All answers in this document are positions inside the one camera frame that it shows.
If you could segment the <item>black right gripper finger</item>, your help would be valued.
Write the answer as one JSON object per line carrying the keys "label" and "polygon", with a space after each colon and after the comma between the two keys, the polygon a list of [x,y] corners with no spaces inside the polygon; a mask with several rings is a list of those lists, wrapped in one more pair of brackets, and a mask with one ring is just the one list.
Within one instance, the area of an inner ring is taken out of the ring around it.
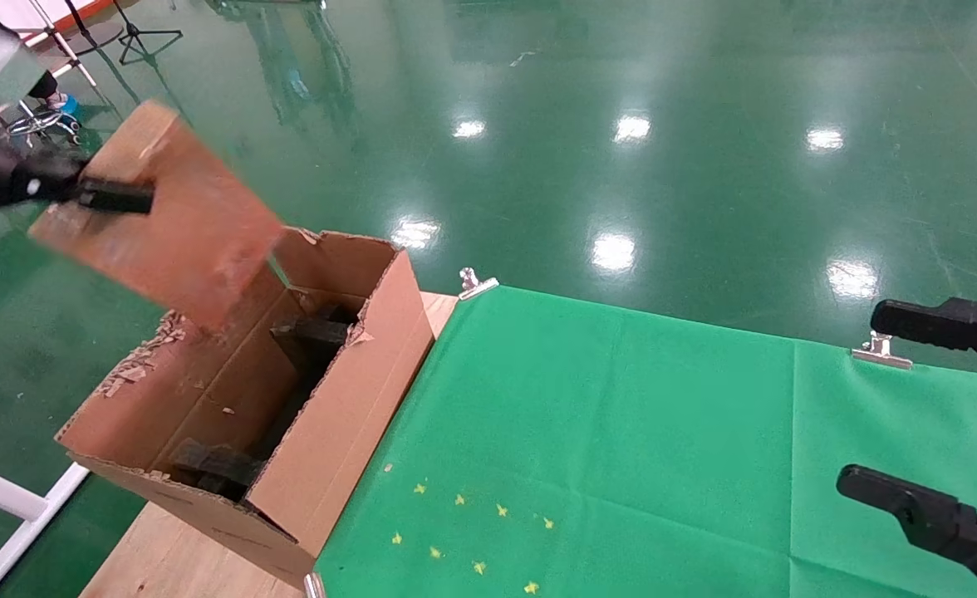
{"label": "black right gripper finger", "polygon": [[883,300],[872,311],[871,329],[913,343],[977,353],[977,301],[951,297],[939,306],[921,306]]}
{"label": "black right gripper finger", "polygon": [[955,561],[977,578],[977,508],[948,493],[861,465],[842,467],[837,490],[890,513],[912,546]]}

